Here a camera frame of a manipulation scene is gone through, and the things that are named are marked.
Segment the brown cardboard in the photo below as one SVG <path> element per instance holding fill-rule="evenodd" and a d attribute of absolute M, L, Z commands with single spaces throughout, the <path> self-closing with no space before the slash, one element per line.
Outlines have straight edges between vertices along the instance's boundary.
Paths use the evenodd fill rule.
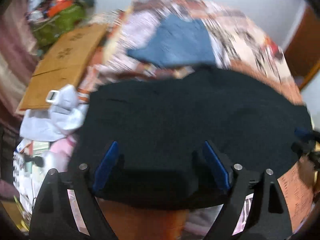
<path fill-rule="evenodd" d="M 107 25 L 93 24 L 62 35 L 36 67 L 17 112 L 47 109 L 50 90 L 67 84 L 77 87 L 106 30 Z"/>

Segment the blue cloth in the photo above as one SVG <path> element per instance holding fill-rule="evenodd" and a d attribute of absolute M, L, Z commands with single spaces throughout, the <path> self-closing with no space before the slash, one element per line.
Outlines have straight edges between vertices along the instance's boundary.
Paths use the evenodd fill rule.
<path fill-rule="evenodd" d="M 127 55 L 160 68 L 215 64 L 209 34 L 203 22 L 186 22 L 173 14 L 162 21 L 145 48 L 128 49 Z"/>

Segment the silver screw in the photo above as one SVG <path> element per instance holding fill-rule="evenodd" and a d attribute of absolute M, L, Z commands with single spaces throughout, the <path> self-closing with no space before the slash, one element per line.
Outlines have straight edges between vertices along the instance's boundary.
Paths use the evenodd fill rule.
<path fill-rule="evenodd" d="M 88 165 L 86 163 L 82 163 L 79 165 L 79 169 L 81 170 L 85 170 L 88 167 Z"/>
<path fill-rule="evenodd" d="M 50 169 L 50 170 L 48 171 L 48 173 L 49 173 L 50 175 L 53 175 L 53 174 L 56 173 L 56 169 Z"/>
<path fill-rule="evenodd" d="M 269 175 L 272 175 L 273 174 L 273 170 L 272 169 L 266 169 L 266 173 L 269 174 Z"/>
<path fill-rule="evenodd" d="M 242 170 L 242 165 L 241 164 L 235 164 L 235 165 L 233 165 L 233 167 L 237 170 L 237 171 L 240 171 L 240 170 Z"/>

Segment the blue gripper pad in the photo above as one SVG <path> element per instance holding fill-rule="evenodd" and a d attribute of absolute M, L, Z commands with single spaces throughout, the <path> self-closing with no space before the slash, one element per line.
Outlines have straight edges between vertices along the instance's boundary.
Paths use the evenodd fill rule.
<path fill-rule="evenodd" d="M 233 171 L 229 158 L 218 151 L 210 141 L 204 143 L 202 153 L 219 189 L 228 191 L 232 186 Z"/>
<path fill-rule="evenodd" d="M 116 165 L 116 161 L 119 156 L 118 143 L 114 141 L 109 147 L 108 151 L 103 157 L 100 165 L 95 171 L 94 174 L 94 183 L 92 185 L 93 192 L 97 192 L 100 189 L 103 189 L 113 166 Z"/>

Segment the cardboard box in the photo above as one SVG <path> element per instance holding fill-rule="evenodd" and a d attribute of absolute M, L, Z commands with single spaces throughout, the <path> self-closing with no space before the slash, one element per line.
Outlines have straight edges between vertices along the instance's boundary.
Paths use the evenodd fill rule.
<path fill-rule="evenodd" d="M 50 90 L 60 90 L 67 84 L 78 87 L 107 25 L 93 24 L 63 34 L 39 62 L 17 112 L 27 109 L 47 109 L 45 101 Z"/>

